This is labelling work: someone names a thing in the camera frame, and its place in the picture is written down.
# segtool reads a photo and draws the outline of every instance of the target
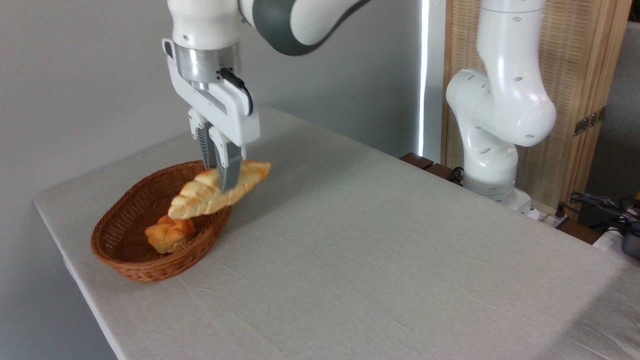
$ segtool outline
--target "white wall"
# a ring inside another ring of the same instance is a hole
[[[245,28],[243,77],[257,102],[401,156],[416,146],[419,19],[420,0],[372,1],[304,58]],[[161,50],[171,26],[158,0],[0,2],[0,359],[114,358],[33,197],[187,132]]]

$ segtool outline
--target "wooden furniture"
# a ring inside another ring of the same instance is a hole
[[[540,42],[540,69],[557,109],[556,126],[542,143],[518,148],[516,186],[555,207],[584,191],[600,122],[627,23],[630,0],[547,0]],[[447,2],[445,87],[461,69],[482,68],[476,53],[480,1]],[[444,103],[442,159],[462,166],[460,134]]]

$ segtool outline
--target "pastry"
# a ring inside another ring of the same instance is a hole
[[[168,214],[175,220],[213,214],[225,206],[235,204],[267,177],[270,169],[271,163],[243,161],[236,187],[224,193],[220,189],[218,169],[205,170],[182,187],[180,194],[171,201]]]
[[[161,253],[174,252],[184,249],[196,234],[196,228],[191,220],[174,221],[168,215],[158,220],[145,230],[149,244]]]

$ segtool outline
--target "wicker basket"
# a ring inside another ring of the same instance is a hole
[[[176,276],[202,259],[229,220],[231,207],[193,218],[195,238],[171,254],[158,253],[148,243],[145,229],[167,214],[184,183],[203,170],[202,161],[190,161],[157,171],[135,184],[95,226],[91,250],[96,258],[141,282]]]

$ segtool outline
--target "small bread roll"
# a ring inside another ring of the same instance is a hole
[[[174,221],[168,215],[161,217],[156,225],[145,230],[149,244],[161,254],[184,249],[195,234],[196,228],[193,221]]]
[[[271,163],[245,160],[240,164],[240,175],[235,188],[223,193],[217,168],[205,170],[186,183],[169,207],[172,219],[182,220],[213,214],[231,206],[261,182],[271,170]]]

